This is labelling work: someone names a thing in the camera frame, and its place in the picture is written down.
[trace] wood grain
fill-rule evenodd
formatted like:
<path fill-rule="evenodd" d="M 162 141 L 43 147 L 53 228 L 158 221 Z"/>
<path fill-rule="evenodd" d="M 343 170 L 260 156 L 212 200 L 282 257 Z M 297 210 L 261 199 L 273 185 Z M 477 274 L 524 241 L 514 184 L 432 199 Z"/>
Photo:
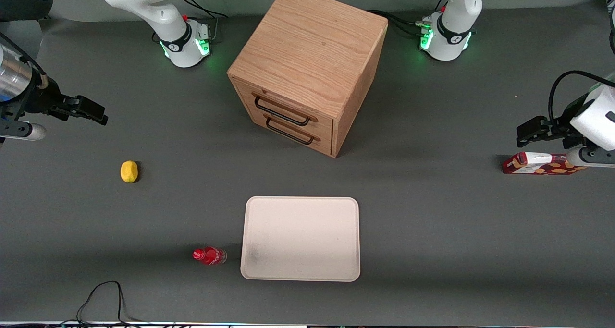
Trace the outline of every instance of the wood grain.
<path fill-rule="evenodd" d="M 334 0 L 275 0 L 229 74 L 338 119 L 386 26 Z"/>
<path fill-rule="evenodd" d="M 318 137 L 310 148 L 336 157 L 371 87 L 387 25 L 335 0 L 275 0 L 227 74 L 256 124 L 275 116 L 252 93 L 285 116 L 314 117 L 303 127 L 281 123 Z"/>
<path fill-rule="evenodd" d="M 376 76 L 376 69 L 378 68 L 378 61 L 380 61 L 380 53 L 382 52 L 382 45 L 384 44 L 384 34 L 386 28 L 382 30 L 380 39 L 376 43 L 373 49 L 373 53 L 369 57 L 369 61 L 365 64 L 365 69 L 361 74 L 361 77 L 357 80 L 351 98 L 340 117 L 338 122 L 334 123 L 333 127 L 333 140 L 332 140 L 332 155 L 336 157 L 340 152 L 342 144 L 345 141 L 348 131 L 354 122 L 354 118 L 357 116 L 358 109 L 360 109 L 365 100 L 365 96 L 371 87 L 371 83 Z"/>

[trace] plastic tray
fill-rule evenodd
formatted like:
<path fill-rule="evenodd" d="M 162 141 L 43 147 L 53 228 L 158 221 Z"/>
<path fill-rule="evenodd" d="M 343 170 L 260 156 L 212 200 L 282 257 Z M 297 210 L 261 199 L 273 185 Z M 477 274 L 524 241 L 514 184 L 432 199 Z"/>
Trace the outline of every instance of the plastic tray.
<path fill-rule="evenodd" d="M 351 282 L 360 272 L 354 199 L 255 196 L 246 203 L 244 278 Z"/>

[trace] gray tabletop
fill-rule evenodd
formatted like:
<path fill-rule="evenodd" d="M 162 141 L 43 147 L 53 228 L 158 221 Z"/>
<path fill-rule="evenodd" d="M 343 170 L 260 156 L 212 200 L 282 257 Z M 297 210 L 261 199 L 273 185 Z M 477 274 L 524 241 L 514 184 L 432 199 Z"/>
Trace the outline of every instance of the gray tabletop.
<path fill-rule="evenodd" d="M 604 4 L 484 11 L 449 63 L 391 27 L 338 159 L 250 121 L 226 70 L 258 22 L 222 20 L 212 56 L 190 69 L 167 61 L 145 22 L 46 24 L 40 64 L 65 94 L 104 105 L 109 124 L 28 116 L 48 136 L 0 151 L 2 319 L 72 318 L 114 279 L 149 321 L 615 326 L 614 172 L 500 172 L 559 74 L 611 71 Z M 556 113 L 592 84 L 562 82 Z M 119 178 L 129 159 L 136 184 Z M 242 278 L 257 195 L 354 197 L 360 278 Z M 232 260 L 195 262 L 204 244 Z M 112 321 L 115 289 L 90 305 L 85 319 Z"/>

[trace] black cable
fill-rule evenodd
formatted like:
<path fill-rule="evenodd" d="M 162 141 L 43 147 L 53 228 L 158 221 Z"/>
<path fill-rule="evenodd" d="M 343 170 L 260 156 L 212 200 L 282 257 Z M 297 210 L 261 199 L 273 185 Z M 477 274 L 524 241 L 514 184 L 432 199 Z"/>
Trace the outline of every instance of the black cable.
<path fill-rule="evenodd" d="M 45 70 L 43 70 L 40 67 L 40 65 L 38 65 L 37 61 L 32 59 L 32 57 L 29 54 L 27 54 L 25 50 L 22 50 L 21 47 L 19 47 L 16 43 L 13 42 L 13 40 L 9 39 L 9 37 L 6 36 L 1 31 L 0 31 L 0 36 L 2 37 L 2 39 L 4 39 L 4 41 L 9 43 L 9 45 L 11 45 L 13 48 L 15 48 L 18 52 L 20 52 L 20 54 L 22 55 L 22 57 L 25 58 L 26 61 L 29 61 L 32 65 L 34 65 L 37 68 L 37 71 L 39 72 L 39 74 L 41 74 L 42 76 L 46 75 Z"/>
<path fill-rule="evenodd" d="M 609 45 L 611 46 L 611 52 L 613 52 L 613 54 L 615 54 L 615 43 L 613 43 L 614 37 L 613 30 L 611 30 L 611 34 L 609 34 Z"/>
<path fill-rule="evenodd" d="M 202 11 L 205 11 L 208 15 L 214 17 L 213 15 L 211 15 L 212 13 L 214 13 L 215 15 L 221 15 L 224 18 L 229 18 L 227 15 L 220 13 L 220 12 L 216 12 L 216 11 L 211 11 L 208 10 L 206 8 L 203 8 L 200 4 L 198 4 L 198 2 L 194 1 L 194 0 L 190 0 L 191 2 L 189 2 L 188 0 L 184 0 L 184 2 L 186 2 L 187 4 L 194 6 L 194 8 L 200 9 Z"/>
<path fill-rule="evenodd" d="M 396 21 L 398 21 L 398 22 L 400 22 L 400 23 L 403 23 L 403 24 L 408 24 L 408 25 L 414 25 L 414 24 L 415 24 L 415 22 L 410 22 L 410 21 L 405 20 L 405 19 L 400 19 L 400 18 L 399 18 L 399 17 L 397 17 L 396 15 L 393 15 L 392 13 L 388 13 L 388 12 L 386 12 L 386 11 L 380 11 L 380 10 L 367 10 L 367 12 L 371 12 L 371 13 L 373 13 L 373 14 L 375 14 L 375 15 L 379 15 L 379 16 L 385 17 L 385 18 L 387 18 L 387 19 L 393 19 L 393 20 L 396 20 Z"/>
<path fill-rule="evenodd" d="M 438 3 L 435 5 L 435 8 L 433 8 L 434 11 L 438 10 L 438 7 L 440 6 L 440 2 L 442 2 L 442 0 L 438 0 Z"/>
<path fill-rule="evenodd" d="M 111 284 L 111 283 L 116 284 L 116 286 L 117 286 L 117 293 L 118 293 L 118 302 L 117 302 L 117 321 L 119 321 L 120 323 L 125 324 L 126 326 L 131 326 L 131 327 L 140 328 L 141 326 L 138 326 L 138 325 L 136 325 L 136 324 L 132 324 L 132 323 L 126 322 L 126 321 L 124 321 L 124 320 L 121 318 L 121 315 L 122 315 L 122 308 L 123 308 L 123 309 L 124 309 L 124 311 L 125 311 L 125 315 L 126 315 L 126 317 L 128 317 L 129 319 L 131 319 L 131 320 L 133 320 L 133 321 L 140 321 L 139 319 L 134 319 L 134 317 L 130 317 L 130 315 L 128 315 L 128 313 L 127 313 L 128 309 L 126 308 L 126 300 L 125 300 L 125 299 L 124 299 L 124 297 L 123 297 L 122 286 L 119 284 L 119 282 L 117 282 L 117 281 L 115 281 L 115 280 L 110 280 L 110 281 L 106 281 L 106 282 L 101 282 L 100 284 L 96 285 L 96 287 L 94 287 L 94 289 L 90 292 L 90 295 L 89 295 L 89 296 L 87 296 L 86 301 L 85 301 L 83 304 L 81 304 L 81 307 L 79 307 L 79 310 L 77 310 L 77 315 L 75 315 L 75 316 L 76 316 L 75 318 L 77 319 L 77 322 L 79 322 L 79 324 L 81 324 L 81 325 L 83 325 L 83 326 L 86 326 L 86 327 L 89 327 L 89 326 L 91 326 L 91 325 L 92 325 L 92 324 L 90 324 L 90 323 L 88 323 L 88 322 L 86 322 L 86 321 L 83 321 L 83 320 L 82 320 L 83 310 L 86 308 L 87 304 L 88 304 L 88 303 L 90 302 L 90 300 L 92 299 L 92 296 L 94 295 L 94 293 L 96 292 L 96 290 L 97 290 L 100 286 L 103 286 L 103 285 L 106 285 L 106 284 Z"/>
<path fill-rule="evenodd" d="M 229 18 L 227 15 L 225 15 L 223 13 L 219 13 L 219 12 L 216 12 L 216 11 L 211 11 L 211 10 L 208 10 L 206 8 L 203 8 L 201 5 L 198 4 L 198 2 L 196 2 L 194 0 L 190 0 L 190 1 L 193 2 L 196 6 L 198 6 L 200 9 L 202 9 L 205 12 L 215 13 L 216 15 L 221 15 L 222 17 L 227 18 L 227 19 Z"/>
<path fill-rule="evenodd" d="M 193 8 L 197 8 L 197 9 L 199 9 L 199 10 L 205 11 L 205 13 L 207 13 L 207 14 L 209 15 L 209 17 L 211 17 L 211 18 L 215 18 L 215 17 L 216 17 L 216 16 L 215 16 L 215 15 L 213 15 L 213 14 L 212 14 L 209 10 L 208 10 L 208 11 L 206 11 L 206 10 L 205 10 L 205 9 L 203 9 L 202 7 L 200 7 L 200 6 L 196 6 L 195 4 L 192 4 L 192 3 L 191 3 L 191 2 L 189 2 L 188 0 L 184 0 L 184 2 L 186 2 L 186 4 L 188 4 L 189 6 L 192 6 Z"/>
<path fill-rule="evenodd" d="M 2 328 L 48 328 L 48 324 L 44 323 L 18 323 L 18 324 L 2 324 Z"/>
<path fill-rule="evenodd" d="M 77 321 L 77 320 L 75 320 L 75 319 L 67 319 L 66 321 L 64 321 L 64 322 L 60 322 L 60 323 L 58 323 L 58 324 L 56 324 L 56 325 L 54 325 L 54 326 L 52 326 L 52 327 L 50 327 L 50 328 L 54 328 L 54 327 L 55 327 L 55 328 L 57 328 L 57 327 L 61 327 L 63 324 L 65 324 L 65 323 L 67 323 L 67 322 L 71 322 L 71 321 L 75 321 L 75 322 L 77 322 L 77 323 L 79 322 L 79 321 Z"/>
<path fill-rule="evenodd" d="M 555 80 L 555 82 L 553 83 L 553 87 L 551 87 L 551 93 L 549 94 L 549 120 L 551 121 L 552 126 L 555 126 L 555 118 L 553 116 L 553 100 L 555 96 L 555 90 L 557 89 L 557 86 L 560 84 L 562 79 L 564 79 L 564 77 L 569 76 L 571 74 L 578 74 L 580 76 L 585 76 L 587 78 L 593 79 L 594 81 L 598 81 L 602 83 L 603 85 L 608 85 L 609 87 L 615 88 L 615 83 L 609 81 L 608 79 L 602 78 L 600 76 L 596 76 L 595 74 L 592 74 L 589 72 L 580 71 L 580 70 L 571 70 L 568 72 L 564 72 L 562 75 L 560 75 Z"/>
<path fill-rule="evenodd" d="M 400 19 L 399 17 L 385 12 L 385 11 L 380 11 L 380 10 L 367 10 L 367 12 L 373 13 L 374 15 L 378 15 L 378 16 L 382 16 L 386 19 L 389 20 L 389 22 L 391 24 L 393 24 L 393 26 L 396 26 L 399 30 L 403 31 L 404 33 L 411 35 L 411 36 L 420 36 L 421 34 L 419 33 L 413 33 L 412 31 L 407 30 L 406 28 L 403 28 L 401 24 L 405 24 L 405 25 L 415 25 L 413 22 L 409 22 L 407 20 L 404 19 Z"/>

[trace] black metal handle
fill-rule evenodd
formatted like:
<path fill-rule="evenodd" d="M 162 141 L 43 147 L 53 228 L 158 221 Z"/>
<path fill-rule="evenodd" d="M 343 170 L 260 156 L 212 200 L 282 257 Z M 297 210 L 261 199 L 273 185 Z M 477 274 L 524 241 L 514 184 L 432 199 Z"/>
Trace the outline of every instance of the black metal handle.
<path fill-rule="evenodd" d="M 267 108 L 267 107 L 265 107 L 265 106 L 261 106 L 261 105 L 259 105 L 259 104 L 258 104 L 258 102 L 261 100 L 261 97 L 260 97 L 260 96 L 258 96 L 258 95 L 256 95 L 256 94 L 254 94 L 254 96 L 256 96 L 256 97 L 257 97 L 257 98 L 255 98 L 255 100 L 254 100 L 254 104 L 255 104 L 255 105 L 256 105 L 259 109 L 262 109 L 263 111 L 268 112 L 268 113 L 270 113 L 270 114 L 272 114 L 272 115 L 276 116 L 277 118 L 280 118 L 280 119 L 286 120 L 287 122 L 291 122 L 291 123 L 293 123 L 294 125 L 297 125 L 297 126 L 305 126 L 305 125 L 307 125 L 307 124 L 308 124 L 308 122 L 309 122 L 309 117 L 306 117 L 306 120 L 305 120 L 304 122 L 300 122 L 300 121 L 294 120 L 293 118 L 289 118 L 289 117 L 287 117 L 287 116 L 285 116 L 285 115 L 283 115 L 283 114 L 279 114 L 279 113 L 277 113 L 276 111 L 274 111 L 274 110 L 272 110 L 272 109 L 268 109 L 268 108 Z"/>
<path fill-rule="evenodd" d="M 271 118 L 267 118 L 267 122 L 265 124 L 266 124 L 268 129 L 273 130 L 273 131 L 275 131 L 275 132 L 277 132 L 277 133 L 279 133 L 279 134 L 281 134 L 283 136 L 286 136 L 286 137 L 292 139 L 293 141 L 297 141 L 297 142 L 299 142 L 301 144 L 305 144 L 306 146 L 309 146 L 310 144 L 312 144 L 312 142 L 314 142 L 314 136 L 310 137 L 309 141 L 304 141 L 304 140 L 302 140 L 299 137 L 295 137 L 295 136 L 293 136 L 293 135 L 291 135 L 289 133 L 286 133 L 286 132 L 278 129 L 277 127 L 271 126 L 270 122 L 271 122 Z"/>

